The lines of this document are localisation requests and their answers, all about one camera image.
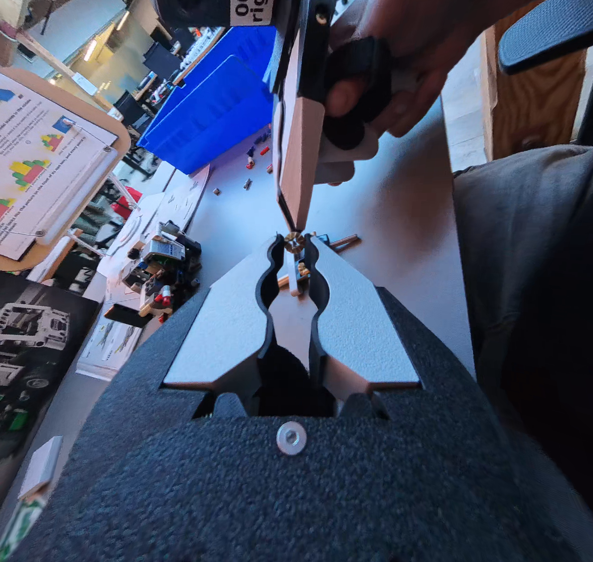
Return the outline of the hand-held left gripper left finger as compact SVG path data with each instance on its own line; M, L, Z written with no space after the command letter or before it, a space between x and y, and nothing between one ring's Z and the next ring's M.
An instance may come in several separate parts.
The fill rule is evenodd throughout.
M262 385L259 361L275 339L269 308L279 293L284 237L266 240L214 282L164 377L166 388L237 394Z

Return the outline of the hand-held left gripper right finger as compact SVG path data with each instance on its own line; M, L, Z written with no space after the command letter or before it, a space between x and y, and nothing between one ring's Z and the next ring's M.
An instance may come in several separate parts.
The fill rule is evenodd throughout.
M337 400L418 389L420 378L375 285L319 237L306 236L309 372Z

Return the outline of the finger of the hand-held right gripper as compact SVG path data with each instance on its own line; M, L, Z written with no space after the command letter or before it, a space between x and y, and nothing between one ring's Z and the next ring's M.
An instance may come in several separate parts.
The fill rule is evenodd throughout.
M280 175L282 170L282 132L284 127L284 103L275 100L273 105L273 118L271 122L271 165L275 183L275 199L282 213L288 231L291 231L291 216L286 207L286 202L280 188Z
M324 106L297 94L301 35L296 34L282 89L279 204L291 231L307 224L320 150Z

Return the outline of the white lego truck model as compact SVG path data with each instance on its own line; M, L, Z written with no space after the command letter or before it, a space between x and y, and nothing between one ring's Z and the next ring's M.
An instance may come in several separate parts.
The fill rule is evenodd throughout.
M197 291L202 247L173 221L159 222L155 233L128 251L119 280L139 295L142 320L167 321Z

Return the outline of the scattered small lego pieces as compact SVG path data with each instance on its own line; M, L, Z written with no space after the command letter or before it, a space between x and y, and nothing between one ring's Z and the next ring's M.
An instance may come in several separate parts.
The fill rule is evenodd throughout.
M272 158L272 131L271 124L268 124L249 147L246 153L247 170L251 171L256 167L257 160L260 158Z

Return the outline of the black lego panel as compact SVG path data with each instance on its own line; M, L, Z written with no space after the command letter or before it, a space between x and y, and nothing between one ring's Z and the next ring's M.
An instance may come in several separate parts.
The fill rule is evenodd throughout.
M147 315L141 316L138 310L117 303L110 305L103 316L107 320L140 329L144 328L154 318L150 312Z

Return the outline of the lego instruction booklet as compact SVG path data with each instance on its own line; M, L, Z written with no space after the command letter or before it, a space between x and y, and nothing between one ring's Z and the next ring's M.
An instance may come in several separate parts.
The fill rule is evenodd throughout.
M123 284L118 276L106 278L99 315L76 361L77 373L108 382L134 352L142 329L108 319L106 312L115 305L134 314L140 306L139 293Z

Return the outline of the black lego truck box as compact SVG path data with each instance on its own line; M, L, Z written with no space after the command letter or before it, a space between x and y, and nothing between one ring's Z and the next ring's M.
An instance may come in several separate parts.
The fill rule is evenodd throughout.
M98 311L94 300L1 273L1 463L24 449Z

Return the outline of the person's right hand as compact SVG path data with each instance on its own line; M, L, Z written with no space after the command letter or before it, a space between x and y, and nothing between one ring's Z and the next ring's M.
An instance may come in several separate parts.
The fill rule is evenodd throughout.
M452 68L483 26L487 0L355 0L332 25L330 48L369 36L385 39L413 91L392 94L371 126L378 136L407 134L438 99Z

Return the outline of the blue plastic bin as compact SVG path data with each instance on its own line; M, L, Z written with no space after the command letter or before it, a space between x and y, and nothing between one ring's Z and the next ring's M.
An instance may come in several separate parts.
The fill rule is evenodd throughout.
M270 123L272 110L262 79L231 55L139 144L189 175Z
M171 92L156 114L154 122L165 118L231 55L236 56L245 67L263 79L271 59L275 37L276 29L273 26L232 27L227 30L184 76L184 86L177 86Z

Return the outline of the red plastic object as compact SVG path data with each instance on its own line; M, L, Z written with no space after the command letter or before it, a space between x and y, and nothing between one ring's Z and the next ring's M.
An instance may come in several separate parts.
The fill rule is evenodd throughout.
M141 192L132 187L125 186L125 188L133 198L134 202L137 203L141 199ZM132 213L132 210L130 210L129 207L128 199L124 195L122 195L116 202L111 203L110 207L118 216L122 217L124 221L127 221Z

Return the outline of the person's trousered leg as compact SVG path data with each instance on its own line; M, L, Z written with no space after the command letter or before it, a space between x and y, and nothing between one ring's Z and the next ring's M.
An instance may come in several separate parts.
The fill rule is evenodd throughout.
M453 176L478 383L592 509L592 147Z

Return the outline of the small white box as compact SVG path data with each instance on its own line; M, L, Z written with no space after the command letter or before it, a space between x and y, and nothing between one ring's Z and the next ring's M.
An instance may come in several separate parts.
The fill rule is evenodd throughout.
M19 500L31 497L53 480L62 443L63 436L54 436L35 450L19 491Z

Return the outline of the wooden table leg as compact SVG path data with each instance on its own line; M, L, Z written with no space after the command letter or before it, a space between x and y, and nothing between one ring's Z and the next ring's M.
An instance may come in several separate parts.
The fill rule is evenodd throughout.
M572 139L586 73L584 50L508 76L498 65L502 35L538 3L516 10L479 37L485 156L488 161Z

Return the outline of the green and white sticker sheet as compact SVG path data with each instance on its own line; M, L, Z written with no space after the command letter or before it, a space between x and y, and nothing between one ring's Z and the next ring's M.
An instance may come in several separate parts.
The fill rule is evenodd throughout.
M1 537L1 561L8 560L41 515L47 499L34 494L20 499Z

